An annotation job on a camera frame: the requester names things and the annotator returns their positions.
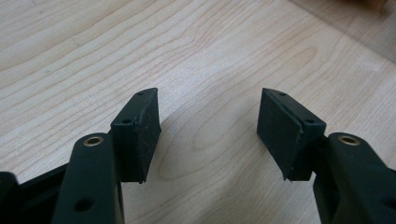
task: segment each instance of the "screw hole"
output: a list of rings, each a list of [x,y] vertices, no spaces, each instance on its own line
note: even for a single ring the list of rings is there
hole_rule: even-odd
[[[381,200],[381,202],[386,207],[389,207],[389,208],[391,208],[393,210],[396,210],[396,200],[395,199],[388,197],[388,198],[385,198],[385,199]]]
[[[84,141],[84,146],[94,147],[94,146],[101,144],[103,141],[104,141],[104,139],[101,136],[90,137]]]
[[[82,198],[78,200],[78,202],[75,204],[75,210],[77,212],[86,212],[90,210],[94,204],[95,204],[94,198]]]
[[[346,136],[346,135],[339,136],[338,140],[340,140],[344,144],[354,146],[354,147],[361,144],[361,142],[358,139],[351,137],[351,136]]]

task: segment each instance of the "wooden surface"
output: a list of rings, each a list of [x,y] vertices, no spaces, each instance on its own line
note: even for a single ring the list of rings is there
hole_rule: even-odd
[[[319,223],[312,181],[283,181],[256,134],[263,87],[396,168],[395,63],[290,1],[2,1],[0,31],[0,170],[20,182],[159,88],[163,132],[148,182],[123,184],[127,223]]]

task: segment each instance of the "wooden table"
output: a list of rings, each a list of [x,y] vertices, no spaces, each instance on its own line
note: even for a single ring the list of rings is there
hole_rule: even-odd
[[[21,183],[159,89],[163,132],[148,182],[123,184],[127,223],[319,223],[312,181],[283,181],[256,134],[263,87],[396,168],[395,62],[290,1],[2,1],[0,31],[0,170]]]

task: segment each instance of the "wood grain pattern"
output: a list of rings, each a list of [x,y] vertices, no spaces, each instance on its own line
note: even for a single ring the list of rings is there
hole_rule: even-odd
[[[159,88],[163,133],[148,182],[123,184],[127,223],[319,223],[312,182],[284,182],[256,134],[262,87],[396,168],[395,63],[290,1],[2,1],[0,30],[0,170],[20,182]]]

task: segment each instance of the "light wood tabletop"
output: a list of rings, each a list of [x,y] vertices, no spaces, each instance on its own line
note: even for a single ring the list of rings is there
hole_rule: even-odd
[[[262,88],[396,168],[395,3],[368,24],[329,1],[1,1],[0,170],[67,163],[157,87],[163,132],[147,183],[122,184],[127,223],[319,223],[313,177],[283,181],[256,134]]]

